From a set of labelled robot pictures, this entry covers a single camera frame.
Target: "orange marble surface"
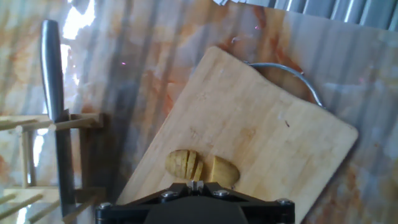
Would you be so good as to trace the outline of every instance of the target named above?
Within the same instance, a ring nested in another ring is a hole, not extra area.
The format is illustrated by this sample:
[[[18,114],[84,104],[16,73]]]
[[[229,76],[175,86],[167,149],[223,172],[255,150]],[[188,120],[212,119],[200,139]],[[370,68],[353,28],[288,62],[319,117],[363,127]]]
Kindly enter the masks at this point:
[[[304,223],[398,222],[398,34],[291,12],[211,0],[3,0],[0,2],[0,114],[45,113],[39,37],[43,19],[60,24],[65,107],[104,112],[107,131],[91,138],[90,180],[115,200],[213,45],[248,62],[304,71],[327,109],[360,137]],[[313,101],[297,78],[261,70]],[[81,166],[72,132],[76,183]],[[34,138],[35,181],[56,185],[52,133]],[[0,132],[0,190],[21,184],[17,138]],[[4,210],[8,205],[0,205]],[[33,205],[7,223],[34,214]],[[59,211],[43,221],[59,222]],[[91,219],[87,211],[79,222]]]

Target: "wooden cutting board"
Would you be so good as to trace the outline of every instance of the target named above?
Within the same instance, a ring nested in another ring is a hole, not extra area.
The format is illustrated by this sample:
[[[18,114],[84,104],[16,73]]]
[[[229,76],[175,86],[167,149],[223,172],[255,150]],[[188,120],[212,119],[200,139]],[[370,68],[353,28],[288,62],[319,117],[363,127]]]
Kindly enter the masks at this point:
[[[262,200],[289,198],[300,223],[358,137],[357,130],[212,47],[133,173],[118,204],[184,180],[165,170],[177,149],[194,149],[211,167],[231,161],[235,190]]]

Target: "potato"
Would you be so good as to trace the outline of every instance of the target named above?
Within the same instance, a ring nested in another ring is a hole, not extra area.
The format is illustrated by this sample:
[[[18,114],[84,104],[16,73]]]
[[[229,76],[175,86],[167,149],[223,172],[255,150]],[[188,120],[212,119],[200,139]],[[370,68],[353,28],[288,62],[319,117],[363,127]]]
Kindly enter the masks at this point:
[[[171,152],[166,157],[166,170],[172,175],[175,175],[175,155],[176,153]]]
[[[238,180],[238,168],[227,160],[215,156],[210,174],[210,182],[218,182],[222,187],[231,187]]]
[[[193,176],[194,181],[200,180],[202,170],[203,170],[203,162],[198,161],[197,169],[195,171],[195,175]]]
[[[197,162],[197,152],[190,150],[188,155],[188,162],[187,162],[187,173],[185,174],[186,179],[192,179],[192,176],[195,173],[195,163]]]
[[[176,150],[167,155],[165,163],[166,170],[176,177],[185,178],[185,173],[187,171],[188,153],[188,150],[182,149]]]

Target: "corrugated metal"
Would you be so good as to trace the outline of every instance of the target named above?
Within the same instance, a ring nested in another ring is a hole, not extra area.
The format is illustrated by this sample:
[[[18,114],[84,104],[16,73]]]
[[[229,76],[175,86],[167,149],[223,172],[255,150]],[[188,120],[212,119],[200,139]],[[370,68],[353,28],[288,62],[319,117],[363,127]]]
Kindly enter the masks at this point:
[[[247,0],[246,2],[398,31],[398,0]]]

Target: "black machine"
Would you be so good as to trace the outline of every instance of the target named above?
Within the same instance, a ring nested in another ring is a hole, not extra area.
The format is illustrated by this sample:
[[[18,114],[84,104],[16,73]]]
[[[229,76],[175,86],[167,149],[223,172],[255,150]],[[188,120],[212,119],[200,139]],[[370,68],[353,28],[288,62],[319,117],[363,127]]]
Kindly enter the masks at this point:
[[[125,205],[103,203],[96,224],[245,224],[294,223],[294,203],[265,202],[217,183],[172,184],[168,189]]]

